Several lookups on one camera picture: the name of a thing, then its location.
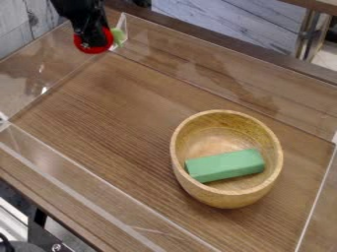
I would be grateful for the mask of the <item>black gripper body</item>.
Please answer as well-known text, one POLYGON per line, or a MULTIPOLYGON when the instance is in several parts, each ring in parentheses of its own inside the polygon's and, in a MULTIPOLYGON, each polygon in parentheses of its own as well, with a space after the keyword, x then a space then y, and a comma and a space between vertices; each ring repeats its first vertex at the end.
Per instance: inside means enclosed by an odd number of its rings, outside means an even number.
POLYGON ((56 13, 64 17, 76 29, 88 25, 106 26, 104 0, 49 0, 56 13))

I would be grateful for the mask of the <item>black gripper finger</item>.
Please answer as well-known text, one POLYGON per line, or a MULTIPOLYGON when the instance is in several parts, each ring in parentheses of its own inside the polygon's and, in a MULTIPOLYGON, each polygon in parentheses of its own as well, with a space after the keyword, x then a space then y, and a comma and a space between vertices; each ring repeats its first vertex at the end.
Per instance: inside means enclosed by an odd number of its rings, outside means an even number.
POLYGON ((104 47, 109 43, 106 22, 102 18, 81 18, 77 23, 77 38, 81 48, 104 47))

